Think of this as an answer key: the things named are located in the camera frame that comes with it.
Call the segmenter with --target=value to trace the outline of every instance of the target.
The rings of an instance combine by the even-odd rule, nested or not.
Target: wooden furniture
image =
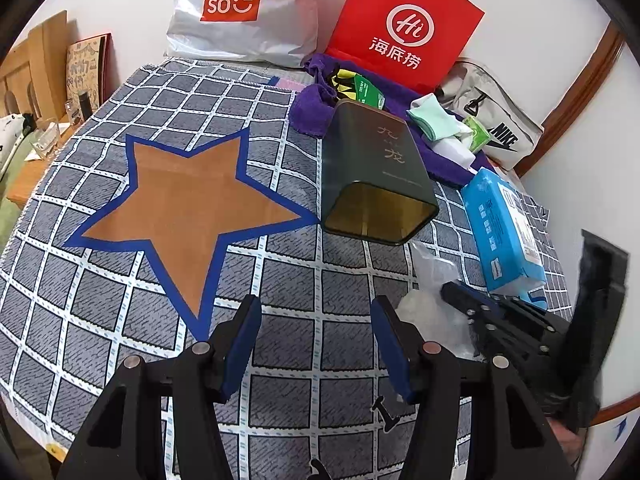
[[[66,101],[66,10],[32,28],[0,66],[0,116],[62,117]]]
[[[66,131],[60,137],[58,141],[58,146],[62,147],[65,142],[69,140],[74,132],[76,131],[77,126],[69,126]],[[20,169],[20,173],[15,178],[11,186],[6,192],[6,197],[8,200],[17,205],[20,209],[23,209],[27,200],[31,196],[31,193],[38,185],[38,182],[43,177],[51,161],[55,158],[55,154],[51,154],[46,160],[28,160],[24,163],[23,167]]]

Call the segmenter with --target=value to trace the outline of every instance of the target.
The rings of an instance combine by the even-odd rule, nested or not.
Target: white plastic bag
[[[316,0],[174,0],[167,55],[299,67],[316,49]]]
[[[15,151],[24,139],[24,116],[11,114],[0,119],[0,178],[9,168]]]
[[[410,246],[420,290],[402,298],[398,317],[413,323],[425,341],[440,343],[456,357],[475,359],[467,317],[440,297],[442,285],[460,278],[456,264],[433,256],[420,242]]]

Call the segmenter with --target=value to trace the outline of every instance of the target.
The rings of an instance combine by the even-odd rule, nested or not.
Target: green floor
[[[31,143],[28,140],[24,140],[15,152],[14,158],[9,164],[9,169],[0,180],[0,196],[2,197],[2,202],[0,202],[0,252],[4,250],[4,246],[9,240],[9,236],[11,236],[11,232],[14,230],[15,223],[21,213],[17,205],[6,199],[6,190],[9,189],[11,183],[20,173],[24,158],[30,151]]]

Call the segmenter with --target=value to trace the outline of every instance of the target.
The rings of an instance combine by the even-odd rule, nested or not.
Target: gray bag
[[[505,170],[530,155],[544,132],[484,66],[466,57],[456,61],[436,96],[444,108],[482,123],[492,138],[482,150]]]

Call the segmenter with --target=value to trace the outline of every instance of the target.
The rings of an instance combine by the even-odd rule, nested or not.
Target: bed
[[[143,66],[74,134],[38,184],[0,259],[0,392],[43,446],[70,447],[127,356],[171,357],[194,342],[144,253],[63,246],[127,187],[125,134],[189,151],[248,127],[247,174],[318,213],[321,140],[289,127],[296,92],[279,79],[309,82],[303,73],[267,66],[182,59]],[[439,183],[434,190],[440,214],[416,238],[454,262],[465,283],[486,290],[459,192]],[[548,305],[570,319],[548,212],[531,197],[524,203],[547,272]],[[408,245],[337,237],[317,225],[229,245],[211,327],[231,318],[246,293],[263,304],[242,387],[216,406],[235,478],[306,478],[311,458],[334,479],[398,478],[416,410],[390,386],[368,305],[379,294],[397,305],[411,288],[417,279]],[[371,411],[378,396],[401,417],[389,433]],[[455,467],[468,457],[470,410],[462,399]],[[165,399],[168,478],[179,475],[172,414]]]

